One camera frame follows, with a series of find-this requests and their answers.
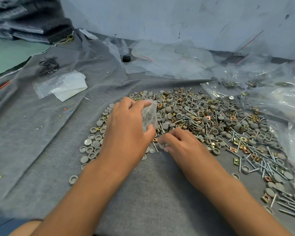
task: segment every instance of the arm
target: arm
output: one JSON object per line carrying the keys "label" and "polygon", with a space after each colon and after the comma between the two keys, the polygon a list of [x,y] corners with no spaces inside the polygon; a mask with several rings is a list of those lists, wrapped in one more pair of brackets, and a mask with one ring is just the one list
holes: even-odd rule
{"label": "arm", "polygon": [[45,235],[92,235],[112,196],[138,165],[155,136],[150,125],[142,130],[142,109],[149,101],[124,98],[110,114],[98,158],[89,163],[60,203],[32,233]]}
{"label": "arm", "polygon": [[160,137],[188,180],[212,202],[238,235],[291,235],[228,174],[188,130],[176,128]]}

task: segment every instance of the forearm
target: forearm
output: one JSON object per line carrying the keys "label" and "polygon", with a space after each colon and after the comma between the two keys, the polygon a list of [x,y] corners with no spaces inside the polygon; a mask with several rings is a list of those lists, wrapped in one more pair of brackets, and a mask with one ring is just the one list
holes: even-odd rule
{"label": "forearm", "polygon": [[238,235],[291,235],[215,158],[211,164],[215,167],[210,173],[211,177],[207,177],[205,181],[201,179],[201,191]]}
{"label": "forearm", "polygon": [[92,235],[126,176],[105,156],[98,157],[32,235]]}

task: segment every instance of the gray felt cloth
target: gray felt cloth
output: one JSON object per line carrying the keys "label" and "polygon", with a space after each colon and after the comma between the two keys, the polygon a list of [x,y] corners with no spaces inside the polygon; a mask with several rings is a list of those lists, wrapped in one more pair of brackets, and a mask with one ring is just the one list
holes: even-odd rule
{"label": "gray felt cloth", "polygon": [[[88,88],[63,103],[54,95],[38,99],[32,87],[32,82],[50,78],[38,77],[38,62],[53,56],[61,66],[57,75],[73,69],[86,75]],[[70,176],[81,172],[79,148],[110,103],[135,91],[181,86],[198,91],[203,82],[127,76],[100,40],[88,40],[79,32],[72,43],[33,56],[21,71],[0,79],[0,85],[8,79],[12,82],[0,91],[0,216],[18,218],[44,218],[66,194]],[[232,155],[222,151],[217,158],[229,173],[238,172]],[[260,175],[241,175],[241,181],[261,203],[265,183]],[[280,213],[276,206],[274,211],[295,234],[295,218]],[[148,154],[130,174],[96,233],[235,235],[165,152]]]}

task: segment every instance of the green floor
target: green floor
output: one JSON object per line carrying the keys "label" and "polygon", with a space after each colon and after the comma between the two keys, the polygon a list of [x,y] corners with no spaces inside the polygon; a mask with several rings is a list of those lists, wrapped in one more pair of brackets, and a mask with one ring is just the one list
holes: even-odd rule
{"label": "green floor", "polygon": [[26,61],[30,56],[46,51],[50,45],[25,40],[0,38],[0,74]]}

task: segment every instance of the white wall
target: white wall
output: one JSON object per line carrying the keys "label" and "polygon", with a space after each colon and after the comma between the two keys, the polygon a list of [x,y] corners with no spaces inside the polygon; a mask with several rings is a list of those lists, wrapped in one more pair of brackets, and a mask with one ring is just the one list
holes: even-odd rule
{"label": "white wall", "polygon": [[125,39],[236,51],[260,31],[275,57],[295,59],[295,0],[61,0],[74,26]]}

